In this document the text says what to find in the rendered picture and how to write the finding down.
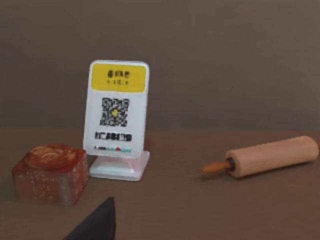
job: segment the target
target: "black pointed object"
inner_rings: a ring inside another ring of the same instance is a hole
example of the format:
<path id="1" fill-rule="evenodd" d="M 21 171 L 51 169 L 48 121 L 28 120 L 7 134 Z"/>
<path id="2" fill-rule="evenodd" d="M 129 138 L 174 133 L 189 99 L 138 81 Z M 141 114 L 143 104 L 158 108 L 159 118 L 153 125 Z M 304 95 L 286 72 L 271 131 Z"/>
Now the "black pointed object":
<path id="1" fill-rule="evenodd" d="M 115 240 L 115 199 L 109 197 L 63 240 Z"/>

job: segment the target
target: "tabletop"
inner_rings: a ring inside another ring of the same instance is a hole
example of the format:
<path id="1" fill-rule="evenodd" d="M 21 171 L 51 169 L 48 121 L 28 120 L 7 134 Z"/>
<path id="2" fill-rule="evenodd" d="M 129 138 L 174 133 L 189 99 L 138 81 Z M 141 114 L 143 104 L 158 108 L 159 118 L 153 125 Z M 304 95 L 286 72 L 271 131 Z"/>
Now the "tabletop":
<path id="1" fill-rule="evenodd" d="M 139 182 L 90 178 L 78 203 L 61 207 L 16 202 L 11 168 L 36 145 L 81 148 L 83 132 L 0 128 L 0 239 L 62 239 L 114 197 L 116 240 L 318 240 L 318 161 L 242 179 L 201 174 L 229 149 L 302 135 L 320 140 L 320 131 L 149 130 L 151 155 Z"/>

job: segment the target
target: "qr code sign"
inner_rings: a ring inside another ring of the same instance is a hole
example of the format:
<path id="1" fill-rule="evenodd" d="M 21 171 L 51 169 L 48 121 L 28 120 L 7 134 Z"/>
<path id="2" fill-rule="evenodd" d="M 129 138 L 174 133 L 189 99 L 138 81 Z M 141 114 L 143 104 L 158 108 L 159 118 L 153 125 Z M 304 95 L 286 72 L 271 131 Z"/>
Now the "qr code sign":
<path id="1" fill-rule="evenodd" d="M 101 126 L 126 127 L 128 124 L 129 99 L 104 97 L 102 99 Z"/>

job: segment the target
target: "red box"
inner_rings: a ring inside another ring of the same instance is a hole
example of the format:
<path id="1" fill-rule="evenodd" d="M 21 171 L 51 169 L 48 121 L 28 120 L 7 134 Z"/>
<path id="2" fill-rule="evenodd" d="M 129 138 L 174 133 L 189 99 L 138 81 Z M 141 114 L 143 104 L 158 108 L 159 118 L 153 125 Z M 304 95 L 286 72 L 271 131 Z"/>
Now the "red box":
<path id="1" fill-rule="evenodd" d="M 88 182 L 87 154 L 65 144 L 38 146 L 13 167 L 12 177 L 19 202 L 72 206 Z"/>

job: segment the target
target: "brown wall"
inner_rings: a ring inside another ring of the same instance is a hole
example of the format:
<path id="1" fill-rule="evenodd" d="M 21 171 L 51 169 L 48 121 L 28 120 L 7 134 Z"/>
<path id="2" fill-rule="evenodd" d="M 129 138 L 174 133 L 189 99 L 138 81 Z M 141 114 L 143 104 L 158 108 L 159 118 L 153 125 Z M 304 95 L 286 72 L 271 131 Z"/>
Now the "brown wall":
<path id="1" fill-rule="evenodd" d="M 0 126 L 82 128 L 95 59 L 150 65 L 150 127 L 320 126 L 319 0 L 1 0 Z"/>

